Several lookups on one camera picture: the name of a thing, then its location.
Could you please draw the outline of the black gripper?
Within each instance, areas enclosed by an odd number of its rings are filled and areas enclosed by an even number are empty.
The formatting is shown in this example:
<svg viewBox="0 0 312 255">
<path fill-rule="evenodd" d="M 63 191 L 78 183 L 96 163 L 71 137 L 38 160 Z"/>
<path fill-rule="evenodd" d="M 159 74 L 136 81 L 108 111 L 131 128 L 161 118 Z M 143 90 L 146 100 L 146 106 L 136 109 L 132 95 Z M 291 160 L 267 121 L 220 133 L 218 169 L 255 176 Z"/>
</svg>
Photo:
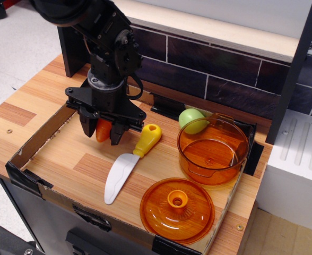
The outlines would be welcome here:
<svg viewBox="0 0 312 255">
<path fill-rule="evenodd" d="M 93 136 L 100 118 L 112 123 L 112 146 L 118 145 L 123 134 L 129 129 L 142 131 L 146 114 L 132 103 L 126 94 L 126 88 L 126 79 L 113 84 L 101 81 L 92 83 L 86 79 L 79 88 L 65 89 L 68 96 L 66 104 L 78 112 L 86 136 Z"/>
</svg>

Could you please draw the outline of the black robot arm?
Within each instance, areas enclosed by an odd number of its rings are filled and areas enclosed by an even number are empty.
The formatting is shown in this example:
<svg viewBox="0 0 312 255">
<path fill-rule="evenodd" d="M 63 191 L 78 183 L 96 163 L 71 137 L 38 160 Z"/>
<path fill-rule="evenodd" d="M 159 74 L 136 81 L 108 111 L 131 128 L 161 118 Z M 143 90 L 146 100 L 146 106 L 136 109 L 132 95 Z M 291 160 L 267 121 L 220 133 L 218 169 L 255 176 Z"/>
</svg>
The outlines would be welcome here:
<svg viewBox="0 0 312 255">
<path fill-rule="evenodd" d="M 141 93 L 129 96 L 131 77 L 143 89 L 136 71 L 142 55 L 129 19 L 113 1 L 32 1 L 36 11 L 58 27 L 71 27 L 83 36 L 91 68 L 79 88 L 65 90 L 67 106 L 78 112 L 84 133 L 91 137 L 98 120 L 111 122 L 112 145 L 119 144 L 125 131 L 142 131 L 144 111 L 132 103 Z"/>
</svg>

